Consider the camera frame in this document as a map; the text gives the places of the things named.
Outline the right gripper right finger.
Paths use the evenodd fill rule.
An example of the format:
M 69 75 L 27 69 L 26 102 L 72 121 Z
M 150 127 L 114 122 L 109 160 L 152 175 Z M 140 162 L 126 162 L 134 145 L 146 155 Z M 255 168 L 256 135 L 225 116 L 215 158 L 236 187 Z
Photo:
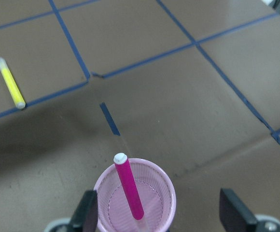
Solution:
M 230 188 L 221 188 L 219 219 L 226 232 L 254 232 L 258 220 L 237 194 Z

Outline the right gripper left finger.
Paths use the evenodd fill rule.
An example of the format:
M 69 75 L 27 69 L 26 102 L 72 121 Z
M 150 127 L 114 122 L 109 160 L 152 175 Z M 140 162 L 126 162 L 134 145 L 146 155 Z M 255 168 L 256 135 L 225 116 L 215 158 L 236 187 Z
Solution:
M 87 190 L 70 222 L 70 232 L 95 232 L 98 223 L 98 196 L 95 190 Z

